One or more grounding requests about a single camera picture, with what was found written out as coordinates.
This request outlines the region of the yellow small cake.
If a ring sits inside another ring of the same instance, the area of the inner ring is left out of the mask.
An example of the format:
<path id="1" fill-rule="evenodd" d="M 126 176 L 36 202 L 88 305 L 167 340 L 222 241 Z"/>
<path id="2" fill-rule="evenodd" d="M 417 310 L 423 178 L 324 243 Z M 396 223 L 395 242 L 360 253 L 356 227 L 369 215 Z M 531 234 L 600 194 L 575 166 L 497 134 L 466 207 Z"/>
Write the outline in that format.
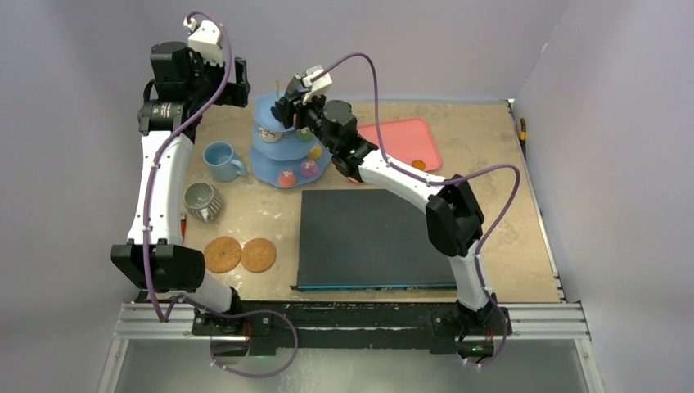
<path id="1" fill-rule="evenodd" d="M 321 157 L 322 152 L 323 152 L 322 147 L 317 143 L 317 144 L 315 144 L 315 145 L 312 147 L 312 149 L 308 152 L 308 154 L 307 154 L 306 157 L 307 157 L 309 160 L 317 160 L 318 158 Z"/>

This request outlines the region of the blue three-tier cake stand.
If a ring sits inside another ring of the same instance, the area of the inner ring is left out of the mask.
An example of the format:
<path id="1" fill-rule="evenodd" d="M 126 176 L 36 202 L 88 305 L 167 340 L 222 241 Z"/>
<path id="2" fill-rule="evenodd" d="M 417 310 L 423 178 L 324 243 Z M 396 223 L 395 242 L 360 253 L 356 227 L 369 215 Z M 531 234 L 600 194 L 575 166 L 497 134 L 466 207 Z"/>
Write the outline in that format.
<path id="1" fill-rule="evenodd" d="M 294 187 L 298 187 L 318 180 L 330 163 L 331 154 L 315 137 L 310 142 L 301 142 L 295 136 L 295 129 L 284 129 L 282 124 L 273 117 L 271 107 L 283 94 L 283 90 L 276 89 L 256 100 L 249 158 L 252 171 L 259 180 L 278 187 L 278 174 L 283 170 L 292 169 L 297 177 Z M 282 139 L 273 143 L 262 141 L 257 134 L 259 127 L 282 132 Z M 323 149 L 321 157 L 316 160 L 319 172 L 312 178 L 304 178 L 300 172 L 301 163 L 308 159 L 306 157 L 308 152 L 317 143 Z"/>

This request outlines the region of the orange disc sweet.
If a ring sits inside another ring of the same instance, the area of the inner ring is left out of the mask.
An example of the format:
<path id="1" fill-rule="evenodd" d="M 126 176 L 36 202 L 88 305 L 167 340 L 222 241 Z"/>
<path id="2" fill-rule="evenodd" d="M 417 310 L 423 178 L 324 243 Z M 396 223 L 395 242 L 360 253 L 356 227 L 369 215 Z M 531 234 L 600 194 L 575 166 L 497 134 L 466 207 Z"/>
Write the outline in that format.
<path id="1" fill-rule="evenodd" d="M 411 166 L 415 169 L 420 170 L 420 171 L 424 171 L 426 169 L 426 163 L 422 160 L 414 160 L 411 163 Z"/>

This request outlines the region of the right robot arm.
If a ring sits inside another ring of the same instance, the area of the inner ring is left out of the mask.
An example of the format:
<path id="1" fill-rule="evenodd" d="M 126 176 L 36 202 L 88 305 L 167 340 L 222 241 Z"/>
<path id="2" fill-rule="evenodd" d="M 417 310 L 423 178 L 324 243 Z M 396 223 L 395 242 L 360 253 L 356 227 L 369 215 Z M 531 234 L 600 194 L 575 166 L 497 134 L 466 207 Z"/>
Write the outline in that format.
<path id="1" fill-rule="evenodd" d="M 363 138 L 352 106 L 326 99 L 330 86 L 326 76 L 313 82 L 308 75 L 294 75 L 271 108 L 274 118 L 286 129 L 309 131 L 346 178 L 382 187 L 421 210 L 430 243 L 448 257 L 453 271 L 457 324 L 464 333 L 488 332 L 494 308 L 480 266 L 484 215 L 471 185 L 459 176 L 444 184 Z"/>

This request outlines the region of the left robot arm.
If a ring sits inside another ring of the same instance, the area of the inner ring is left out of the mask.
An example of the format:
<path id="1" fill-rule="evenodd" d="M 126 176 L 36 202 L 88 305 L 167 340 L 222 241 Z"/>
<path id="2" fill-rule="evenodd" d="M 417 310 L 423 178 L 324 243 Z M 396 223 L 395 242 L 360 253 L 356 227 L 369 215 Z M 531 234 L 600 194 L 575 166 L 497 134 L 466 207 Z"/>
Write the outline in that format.
<path id="1" fill-rule="evenodd" d="M 133 223 L 112 264 L 152 299 L 161 293 L 212 315 L 225 335 L 241 330 L 237 292 L 205 270 L 201 251 L 183 245 L 184 179 L 202 114 L 212 105 L 244 107 L 250 85 L 246 63 L 219 43 L 165 42 L 152 47 L 153 78 L 137 113 L 142 176 Z"/>

